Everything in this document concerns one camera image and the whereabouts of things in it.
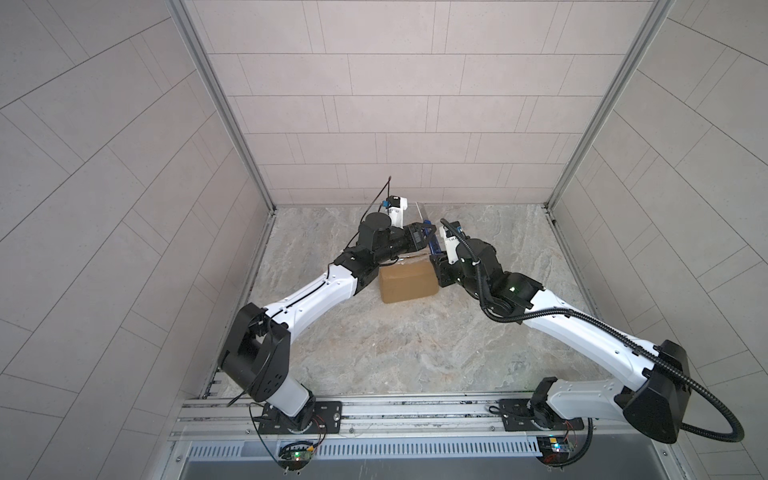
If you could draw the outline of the blue utility knife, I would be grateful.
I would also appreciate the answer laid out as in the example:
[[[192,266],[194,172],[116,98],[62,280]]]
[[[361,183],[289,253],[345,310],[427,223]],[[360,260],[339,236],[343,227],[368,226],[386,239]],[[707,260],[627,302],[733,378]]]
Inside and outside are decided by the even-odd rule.
[[[420,215],[421,223],[425,225],[424,234],[427,237],[427,245],[431,255],[437,255],[442,252],[440,244],[437,238],[437,227],[429,219],[428,212],[425,206],[420,203],[416,203],[417,212]]]

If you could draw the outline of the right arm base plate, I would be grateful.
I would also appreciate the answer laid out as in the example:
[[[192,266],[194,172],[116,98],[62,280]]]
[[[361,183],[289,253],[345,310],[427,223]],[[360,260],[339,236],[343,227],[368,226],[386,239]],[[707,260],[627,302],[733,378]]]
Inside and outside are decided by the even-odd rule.
[[[565,420],[552,414],[547,420],[544,414],[535,414],[529,403],[528,399],[501,399],[497,404],[491,405],[489,411],[501,417],[507,432],[565,431],[567,428],[581,431],[585,429],[585,422],[582,418]]]

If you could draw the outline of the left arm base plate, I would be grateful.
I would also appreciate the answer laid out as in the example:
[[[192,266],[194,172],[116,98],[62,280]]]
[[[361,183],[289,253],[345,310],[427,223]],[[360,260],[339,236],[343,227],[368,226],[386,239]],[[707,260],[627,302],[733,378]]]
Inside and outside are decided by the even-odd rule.
[[[343,404],[340,401],[311,401],[297,416],[290,417],[267,403],[257,418],[261,434],[338,434]]]

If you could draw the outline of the brown taped cardboard box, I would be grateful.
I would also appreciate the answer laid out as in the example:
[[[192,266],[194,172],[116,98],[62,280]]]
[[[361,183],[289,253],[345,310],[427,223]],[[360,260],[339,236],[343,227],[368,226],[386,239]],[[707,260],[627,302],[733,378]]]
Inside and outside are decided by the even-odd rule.
[[[379,270],[381,300],[385,304],[415,300],[439,291],[437,277],[429,254],[398,259]]]

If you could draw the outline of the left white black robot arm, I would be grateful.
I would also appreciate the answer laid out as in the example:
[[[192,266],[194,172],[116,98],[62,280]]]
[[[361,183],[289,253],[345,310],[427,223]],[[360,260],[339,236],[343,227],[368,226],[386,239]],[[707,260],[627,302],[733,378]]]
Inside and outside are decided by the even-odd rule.
[[[419,252],[435,237],[432,224],[396,226],[385,213],[368,214],[358,225],[354,242],[315,280],[265,307],[248,303],[240,308],[218,367],[254,401],[267,403],[289,418],[295,429],[304,429],[313,416],[315,396],[289,373],[292,341],[366,288],[385,262]]]

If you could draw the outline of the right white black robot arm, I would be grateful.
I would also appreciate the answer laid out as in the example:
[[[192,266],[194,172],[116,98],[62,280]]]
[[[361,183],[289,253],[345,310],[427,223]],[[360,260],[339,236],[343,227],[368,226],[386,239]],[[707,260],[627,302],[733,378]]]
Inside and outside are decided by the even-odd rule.
[[[543,379],[528,403],[539,427],[598,418],[625,421],[661,443],[676,442],[691,390],[654,361],[681,367],[679,346],[656,348],[572,308],[540,282],[504,271],[495,248],[482,240],[447,237],[435,264],[441,284],[462,286],[491,320],[539,330],[610,373],[598,381]]]

